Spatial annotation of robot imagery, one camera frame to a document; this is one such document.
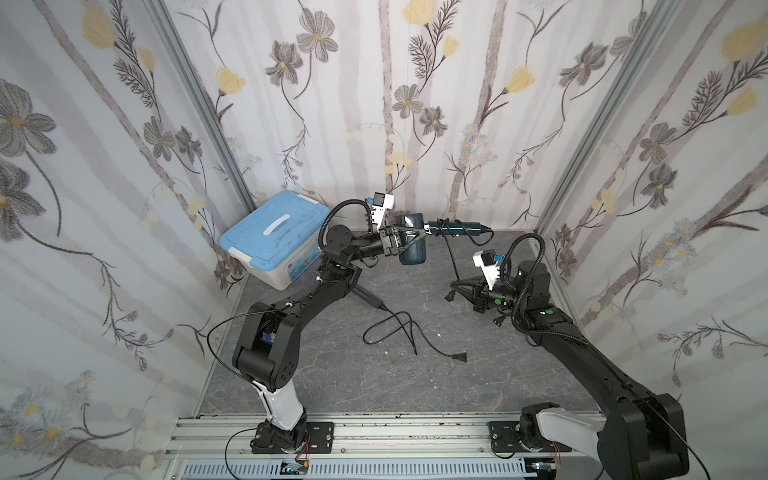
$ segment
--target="flower print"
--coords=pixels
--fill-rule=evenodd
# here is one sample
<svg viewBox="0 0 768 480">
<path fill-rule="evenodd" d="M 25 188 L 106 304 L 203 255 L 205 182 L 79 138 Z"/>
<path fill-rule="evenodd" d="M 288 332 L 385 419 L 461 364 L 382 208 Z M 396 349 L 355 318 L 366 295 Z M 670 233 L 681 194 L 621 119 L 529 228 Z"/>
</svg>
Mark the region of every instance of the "flower print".
<svg viewBox="0 0 768 480">
<path fill-rule="evenodd" d="M 667 188 L 674 186 L 677 170 L 672 170 L 667 164 L 661 164 L 659 168 L 651 170 L 648 174 L 648 185 L 641 192 L 643 195 L 651 195 L 650 207 L 658 208 L 667 204 Z"/>
<path fill-rule="evenodd" d="M 402 10 L 402 17 L 411 25 L 427 25 L 434 9 L 434 0 L 411 0 Z"/>
<path fill-rule="evenodd" d="M 632 42 L 634 42 L 635 37 L 637 37 L 637 34 L 640 33 L 640 29 L 643 26 L 643 22 L 645 22 L 645 17 L 647 14 L 645 12 L 640 12 L 640 14 L 632 18 L 632 20 L 629 22 L 629 35 L 624 35 L 621 37 L 616 37 L 614 39 L 613 45 L 611 45 L 610 53 L 613 56 L 617 55 L 626 55 L 630 49 L 632 48 Z"/>
<path fill-rule="evenodd" d="M 662 276 L 659 282 L 661 288 L 673 292 L 680 298 L 688 294 L 688 289 L 685 288 L 685 278 L 682 276 L 668 273 Z"/>
<path fill-rule="evenodd" d="M 607 49 L 608 47 L 605 45 L 595 45 L 590 42 L 579 55 L 576 55 L 578 64 L 575 67 L 563 68 L 560 71 L 562 76 L 560 85 L 565 87 L 573 80 L 576 80 L 579 85 L 587 84 L 589 74 L 605 65 L 605 51 Z"/>
<path fill-rule="evenodd" d="M 216 70 L 216 84 L 220 95 L 234 95 L 243 90 L 245 78 L 240 77 L 228 67 L 221 66 Z"/>
<path fill-rule="evenodd" d="M 179 142 L 179 151 L 182 154 L 187 154 L 191 164 L 194 163 L 195 154 L 203 154 L 203 149 L 200 148 L 200 141 L 193 141 L 192 134 L 185 128 L 185 126 L 182 125 L 181 130 L 176 133 L 176 140 Z"/>
<path fill-rule="evenodd" d="M 283 82 L 283 78 L 287 78 L 292 84 L 299 83 L 299 77 L 296 75 L 296 69 L 304 65 L 304 60 L 301 59 L 301 55 L 296 51 L 296 44 L 275 42 L 272 44 L 272 53 L 270 53 L 276 63 L 274 67 L 268 67 L 265 69 L 266 74 L 270 76 L 272 84 L 280 86 Z"/>
<path fill-rule="evenodd" d="M 571 269 L 576 267 L 576 257 L 573 250 L 570 248 L 564 249 L 560 252 L 560 260 L 558 266 L 562 270 L 563 276 L 571 276 Z"/>
<path fill-rule="evenodd" d="M 32 112 L 32 99 L 23 88 L 0 80 L 0 154 L 18 157 L 29 145 L 41 154 L 52 154 L 56 146 L 43 132 L 56 128 L 48 115 Z"/>
<path fill-rule="evenodd" d="M 139 47 L 138 53 L 139 59 L 141 59 L 141 63 L 144 64 L 144 67 L 150 72 L 154 72 L 154 53 L 152 53 L 152 50 Z"/>
<path fill-rule="evenodd" d="M 408 85 L 401 85 L 395 90 L 397 103 L 392 106 L 392 109 L 400 110 L 400 118 L 408 118 L 411 112 L 416 115 L 424 108 L 423 102 L 416 100 L 418 96 L 419 86 L 417 84 L 411 85 L 410 88 Z"/>
<path fill-rule="evenodd" d="M 534 78 L 531 69 L 525 65 L 521 65 L 512 72 L 512 75 L 509 77 L 505 86 L 505 90 L 507 92 L 517 93 L 530 87 L 535 81 L 536 78 Z"/>
<path fill-rule="evenodd" d="M 561 241 L 563 245 L 571 241 L 571 228 L 566 223 L 563 223 L 560 230 L 554 232 L 554 242 L 559 244 Z"/>
<path fill-rule="evenodd" d="M 48 398 L 49 393 L 47 389 L 32 390 L 31 387 L 27 387 L 11 404 L 11 414 L 24 422 L 43 416 L 42 413 L 45 411 L 43 401 Z"/>
<path fill-rule="evenodd" d="M 446 35 L 445 40 L 442 41 L 442 56 L 450 57 L 458 51 L 458 40 L 451 35 Z"/>
<path fill-rule="evenodd" d="M 716 359 L 723 358 L 723 340 L 717 340 L 714 345 L 712 345 L 712 356 Z"/>
<path fill-rule="evenodd" d="M 328 61 L 328 52 L 339 50 L 338 44 L 330 37 L 334 30 L 333 21 L 325 12 L 318 10 L 312 16 L 308 8 L 302 8 L 299 23 L 309 33 L 299 33 L 296 42 L 299 50 L 304 53 L 315 52 L 315 56 L 322 62 Z"/>
<path fill-rule="evenodd" d="M 768 17 L 736 28 L 723 38 L 721 51 L 731 61 L 746 60 L 768 39 Z"/>
<path fill-rule="evenodd" d="M 729 115 L 742 115 L 752 111 L 757 106 L 755 88 L 748 84 L 728 105 Z"/>
<path fill-rule="evenodd" d="M 38 432 L 40 446 L 43 454 L 55 449 L 56 446 L 65 439 L 66 431 L 69 429 L 69 418 L 65 410 L 58 410 L 43 418 L 43 425 Z"/>
<path fill-rule="evenodd" d="M 0 238 L 6 242 L 24 235 L 18 218 L 22 215 L 38 216 L 45 208 L 32 195 L 24 192 L 29 185 L 29 174 L 10 162 L 0 160 Z"/>
<path fill-rule="evenodd" d="M 694 231 L 693 231 L 693 222 L 688 220 L 687 218 L 684 218 L 682 220 L 677 220 L 674 223 L 674 233 L 680 237 L 682 237 L 684 240 L 690 240 L 694 237 Z"/>
<path fill-rule="evenodd" d="M 235 257 L 227 258 L 227 264 L 230 267 L 230 271 L 233 276 L 240 276 L 243 274 L 243 264 Z"/>
<path fill-rule="evenodd" d="M 171 132 L 161 130 L 160 123 L 154 115 L 144 124 L 144 139 L 148 144 L 154 145 L 152 153 L 155 158 L 163 155 L 165 161 L 170 161 L 170 149 L 176 144 L 176 139 Z"/>
<path fill-rule="evenodd" d="M 227 288 L 227 285 L 229 285 L 229 282 L 227 282 L 227 276 L 230 274 L 230 268 L 227 265 L 227 262 L 224 260 L 219 260 L 216 263 L 216 269 L 214 270 L 214 276 L 217 280 L 219 280 L 219 290 L 224 290 Z"/>
<path fill-rule="evenodd" d="M 667 158 L 664 145 L 671 144 L 676 133 L 677 129 L 669 128 L 666 121 L 655 124 L 650 130 L 649 138 L 640 141 L 640 146 L 643 148 L 639 156 L 640 161 L 646 161 L 650 158 L 655 164 L 660 164 L 664 158 Z"/>
<path fill-rule="evenodd" d="M 101 9 L 93 3 L 85 2 L 83 14 L 83 38 L 96 48 L 110 48 L 114 45 L 112 26 L 109 20 L 101 12 Z"/>
<path fill-rule="evenodd" d="M 424 110 L 424 113 L 422 113 L 422 117 L 419 119 L 420 122 L 424 124 L 424 135 L 429 134 L 432 130 L 435 131 L 435 135 L 438 137 L 442 137 L 442 134 L 445 133 L 446 130 L 448 130 L 448 125 L 442 123 L 440 120 L 443 119 L 445 115 L 442 114 L 442 110 L 440 107 L 432 108 L 427 107 Z"/>
</svg>

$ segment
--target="power cord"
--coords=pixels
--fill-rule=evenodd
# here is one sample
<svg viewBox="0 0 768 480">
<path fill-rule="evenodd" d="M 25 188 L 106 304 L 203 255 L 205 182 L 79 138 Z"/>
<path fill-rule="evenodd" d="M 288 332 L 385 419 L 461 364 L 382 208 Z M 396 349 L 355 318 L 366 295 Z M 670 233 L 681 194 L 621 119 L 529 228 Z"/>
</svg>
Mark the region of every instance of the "power cord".
<svg viewBox="0 0 768 480">
<path fill-rule="evenodd" d="M 459 225 L 461 228 L 463 228 L 463 229 L 464 229 L 464 232 L 467 234 L 467 237 L 469 237 L 469 241 L 470 241 L 470 242 L 472 242 L 472 243 L 474 243 L 474 244 L 475 244 L 477 247 L 484 247 L 485 245 L 488 245 L 489 243 L 491 243 L 491 240 L 493 240 L 493 235 L 494 235 L 494 232 L 493 232 L 493 230 L 491 230 L 491 236 L 490 236 L 490 237 L 488 237 L 488 239 L 487 239 L 485 242 L 482 242 L 482 243 L 477 243 L 477 242 L 475 242 L 475 239 L 474 239 L 474 238 L 472 238 L 472 235 L 470 235 L 470 234 L 469 234 L 469 230 L 467 230 L 467 227 L 465 227 L 465 226 L 464 226 L 464 224 L 462 223 L 462 221 L 461 221 L 461 220 L 458 220 L 458 219 L 457 219 L 457 220 L 453 220 L 453 221 L 455 221 L 456 223 L 458 223 L 458 225 Z"/>
<path fill-rule="evenodd" d="M 435 350 L 437 353 L 439 353 L 442 356 L 447 356 L 447 357 L 449 357 L 451 359 L 461 360 L 462 362 L 467 363 L 467 352 L 454 353 L 454 354 L 451 355 L 451 354 L 448 354 L 448 353 L 445 353 L 445 352 L 441 351 L 436 346 L 432 345 L 432 342 L 429 341 L 429 339 L 427 338 L 427 335 L 424 334 L 424 331 L 422 330 L 422 327 L 411 317 L 410 313 L 408 313 L 406 311 L 400 311 L 400 312 L 395 313 L 395 312 L 391 311 L 389 308 L 387 308 L 387 306 L 385 306 L 384 304 L 382 304 L 379 307 L 379 309 L 380 310 L 384 310 L 385 312 L 389 312 L 390 315 L 388 317 L 386 317 L 384 320 L 381 320 L 379 322 L 374 323 L 373 325 L 368 327 L 368 329 L 366 329 L 365 332 L 362 333 L 362 340 L 363 340 L 363 342 L 366 345 L 375 345 L 377 343 L 381 343 L 384 340 L 388 339 L 390 336 L 392 336 L 392 335 L 396 334 L 397 332 L 399 332 L 400 330 L 402 330 L 403 333 L 405 333 L 406 338 L 408 339 L 409 343 L 411 344 L 411 347 L 413 348 L 413 354 L 414 355 L 418 355 L 419 353 L 416 350 L 416 342 L 415 342 L 414 336 L 413 336 L 413 327 L 415 326 L 417 329 L 419 329 L 419 333 L 422 334 L 422 337 L 424 338 L 424 341 L 427 342 L 427 345 L 429 345 L 430 348 Z M 398 317 L 398 315 L 400 315 L 400 314 L 407 315 L 408 320 L 405 321 L 405 322 L 401 321 L 400 318 Z M 388 320 L 391 320 L 392 318 L 397 320 L 397 323 L 400 324 L 399 327 L 397 327 L 393 331 L 387 333 L 386 335 L 384 335 L 382 338 L 380 338 L 378 340 L 368 340 L 366 338 L 366 336 L 368 335 L 368 332 L 370 332 L 372 329 L 376 328 L 377 326 L 382 325 L 383 323 L 387 322 Z M 406 326 L 407 325 L 411 326 L 410 335 L 408 333 L 408 330 L 406 330 Z"/>
<path fill-rule="evenodd" d="M 448 253 L 451 254 L 451 265 L 453 265 L 453 273 L 456 274 L 457 280 L 461 280 L 461 277 L 458 276 L 458 268 L 456 268 L 456 258 L 453 257 L 453 249 L 451 248 L 451 243 L 448 241 L 448 237 L 450 236 L 450 231 L 448 235 L 446 235 L 445 232 L 442 231 L 442 228 L 448 225 L 448 219 L 444 218 L 442 220 L 438 220 L 438 222 L 440 222 L 440 225 L 438 226 L 438 228 L 440 229 L 440 234 L 442 235 L 443 238 L 445 238 L 445 245 L 448 247 Z"/>
<path fill-rule="evenodd" d="M 241 433 L 245 433 L 245 432 L 252 432 L 253 430 L 256 430 L 256 429 L 257 428 L 244 429 L 244 430 L 240 430 L 239 432 L 235 432 L 234 434 L 232 434 L 230 439 L 227 440 L 227 446 L 224 447 L 224 466 L 227 467 L 227 471 L 230 473 L 230 475 L 232 475 L 232 478 L 235 478 L 235 480 L 242 480 L 242 479 L 240 477 L 238 477 L 237 475 L 235 475 L 234 472 L 232 472 L 232 469 L 230 468 L 230 463 L 227 460 L 227 450 L 230 447 L 230 442 L 232 442 L 232 439 L 235 438 L 237 435 L 239 435 Z"/>
</svg>

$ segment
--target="sticker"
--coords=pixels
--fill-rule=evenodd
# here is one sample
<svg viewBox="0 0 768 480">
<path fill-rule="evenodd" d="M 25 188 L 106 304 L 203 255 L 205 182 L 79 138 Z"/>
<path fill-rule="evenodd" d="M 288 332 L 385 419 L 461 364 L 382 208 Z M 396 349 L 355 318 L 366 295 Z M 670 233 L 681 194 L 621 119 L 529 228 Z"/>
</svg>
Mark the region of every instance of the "sticker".
<svg viewBox="0 0 768 480">
<path fill-rule="evenodd" d="M 306 248 L 296 255 L 293 262 L 288 264 L 288 277 L 290 281 L 294 281 L 301 273 L 306 270 L 310 263 L 312 263 L 320 255 L 320 248 L 317 243 L 310 243 Z"/>
</svg>

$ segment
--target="gray flower print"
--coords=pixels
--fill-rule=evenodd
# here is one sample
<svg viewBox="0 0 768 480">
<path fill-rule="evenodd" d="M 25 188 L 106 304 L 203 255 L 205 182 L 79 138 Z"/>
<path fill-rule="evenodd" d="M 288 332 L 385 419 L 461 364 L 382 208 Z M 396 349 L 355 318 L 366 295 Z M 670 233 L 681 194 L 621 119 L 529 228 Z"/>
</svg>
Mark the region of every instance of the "gray flower print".
<svg viewBox="0 0 768 480">
<path fill-rule="evenodd" d="M 152 153 L 155 158 L 160 158 L 162 154 L 165 161 L 170 161 L 170 149 L 176 144 L 174 134 L 169 131 L 163 133 L 154 115 L 151 121 L 144 124 L 144 139 L 148 144 L 154 145 Z"/>
<path fill-rule="evenodd" d="M 560 85 L 565 87 L 573 80 L 579 85 L 586 85 L 589 79 L 589 74 L 593 70 L 598 70 L 605 65 L 605 51 L 608 47 L 605 45 L 595 45 L 591 43 L 581 51 L 579 55 L 576 55 L 576 61 L 578 65 L 571 68 L 563 68 L 560 72 L 562 78 L 560 79 Z"/>
<path fill-rule="evenodd" d="M 309 33 L 299 33 L 296 41 L 299 44 L 299 50 L 304 53 L 315 52 L 315 56 L 322 62 L 328 61 L 328 52 L 339 50 L 339 46 L 330 37 L 334 30 L 333 21 L 328 18 L 325 12 L 318 10 L 312 16 L 308 8 L 302 8 L 299 23 Z"/>
<path fill-rule="evenodd" d="M 265 71 L 270 76 L 272 84 L 279 87 L 283 82 L 283 78 L 287 78 L 292 84 L 299 83 L 296 69 L 304 65 L 304 60 L 301 59 L 301 55 L 296 51 L 296 44 L 288 43 L 287 41 L 279 43 L 275 40 L 272 44 L 270 58 L 276 62 L 275 66 L 268 67 Z"/>
<path fill-rule="evenodd" d="M 643 195 L 651 195 L 651 208 L 658 208 L 660 205 L 667 204 L 667 195 L 664 191 L 674 186 L 674 179 L 677 178 L 677 170 L 672 170 L 667 164 L 661 164 L 655 170 L 648 174 L 650 183 L 641 192 Z"/>
<path fill-rule="evenodd" d="M 21 168 L 0 160 L 0 238 L 6 242 L 18 240 L 24 235 L 18 225 L 22 215 L 38 216 L 45 208 L 24 192 L 29 186 L 29 175 Z"/>
<path fill-rule="evenodd" d="M 194 163 L 195 154 L 202 155 L 203 149 L 200 148 L 199 140 L 192 140 L 192 134 L 182 125 L 181 130 L 176 133 L 176 141 L 179 142 L 179 151 L 187 154 L 190 163 Z"/>
<path fill-rule="evenodd" d="M 640 33 L 640 28 L 643 26 L 643 22 L 645 22 L 645 17 L 646 13 L 640 12 L 637 17 L 632 18 L 632 21 L 629 22 L 629 35 L 616 37 L 614 39 L 614 44 L 611 45 L 610 50 L 611 55 L 622 55 L 623 57 L 627 54 L 627 52 L 630 51 L 630 48 L 632 48 L 632 42 L 634 42 L 637 34 Z"/>
<path fill-rule="evenodd" d="M 392 106 L 393 110 L 400 110 L 400 118 L 408 118 L 413 112 L 414 115 L 418 114 L 424 108 L 424 103 L 417 101 L 419 96 L 419 86 L 417 84 L 401 85 L 400 88 L 395 90 L 395 99 L 397 103 Z"/>
<path fill-rule="evenodd" d="M 48 115 L 32 113 L 32 99 L 23 88 L 0 80 L 0 154 L 18 157 L 29 144 L 41 154 L 52 154 L 56 146 L 42 132 L 56 128 Z"/>
<path fill-rule="evenodd" d="M 427 107 L 424 109 L 424 113 L 422 113 L 422 117 L 419 119 L 420 122 L 424 124 L 424 135 L 429 134 L 432 130 L 435 131 L 435 135 L 438 137 L 442 137 L 442 135 L 445 133 L 446 130 L 448 130 L 448 125 L 442 123 L 440 120 L 444 118 L 445 115 L 442 114 L 442 110 L 440 110 L 440 107 L 432 108 Z"/>
<path fill-rule="evenodd" d="M 655 124 L 650 130 L 650 138 L 644 138 L 640 141 L 640 147 L 643 151 L 640 153 L 640 161 L 646 161 L 649 158 L 655 164 L 660 164 L 664 158 L 667 158 L 667 152 L 664 151 L 664 145 L 671 144 L 676 128 L 669 128 L 666 121 Z"/>
</svg>

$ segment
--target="yellow flower print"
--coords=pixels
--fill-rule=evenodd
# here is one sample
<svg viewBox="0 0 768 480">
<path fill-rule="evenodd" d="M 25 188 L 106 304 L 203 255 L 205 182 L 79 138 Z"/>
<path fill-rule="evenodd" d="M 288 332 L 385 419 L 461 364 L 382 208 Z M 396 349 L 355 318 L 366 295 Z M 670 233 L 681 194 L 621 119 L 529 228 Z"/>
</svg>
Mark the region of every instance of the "yellow flower print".
<svg viewBox="0 0 768 480">
<path fill-rule="evenodd" d="M 451 35 L 446 35 L 445 40 L 442 41 L 442 56 L 450 57 L 458 51 L 458 40 Z"/>
<path fill-rule="evenodd" d="M 85 3 L 83 38 L 96 48 L 110 48 L 114 45 L 112 27 L 107 17 L 92 3 Z"/>
<path fill-rule="evenodd" d="M 742 61 L 768 39 L 768 16 L 733 30 L 723 38 L 722 52 L 731 61 Z"/>
<path fill-rule="evenodd" d="M 27 408 L 24 409 L 24 417 L 28 418 L 35 414 L 35 412 L 38 411 L 38 406 L 35 403 L 30 403 L 27 405 Z"/>
<path fill-rule="evenodd" d="M 505 88 L 509 92 L 517 93 L 530 87 L 535 81 L 536 79 L 534 78 L 531 69 L 525 65 L 520 65 L 512 72 Z"/>
<path fill-rule="evenodd" d="M 590 206 L 592 207 L 592 210 L 598 210 L 601 205 L 605 208 L 606 214 L 611 215 L 616 213 L 616 195 L 610 189 L 604 188 L 600 193 L 600 197 L 592 200 Z"/>
<path fill-rule="evenodd" d="M 56 425 L 53 425 L 48 430 L 45 431 L 45 438 L 48 440 L 53 440 L 58 436 L 59 430 Z"/>
<path fill-rule="evenodd" d="M 410 164 L 413 163 L 413 159 L 402 152 L 395 152 L 394 154 L 389 154 L 389 156 L 387 157 L 387 160 L 389 160 L 393 164 L 403 165 L 404 167 L 408 167 Z"/>
<path fill-rule="evenodd" d="M 757 94 L 752 85 L 748 84 L 728 105 L 729 115 L 741 115 L 752 111 L 757 106 Z"/>
<path fill-rule="evenodd" d="M 402 10 L 402 16 L 411 25 L 426 25 L 434 11 L 434 0 L 411 0 Z"/>
<path fill-rule="evenodd" d="M 154 71 L 154 54 L 149 48 L 139 47 L 139 59 L 149 71 Z"/>
<path fill-rule="evenodd" d="M 243 90 L 245 78 L 222 66 L 216 70 L 216 83 L 222 95 L 232 95 Z"/>
<path fill-rule="evenodd" d="M 205 208 L 205 197 L 195 195 L 187 206 L 187 213 L 194 215 L 203 208 Z"/>
</svg>

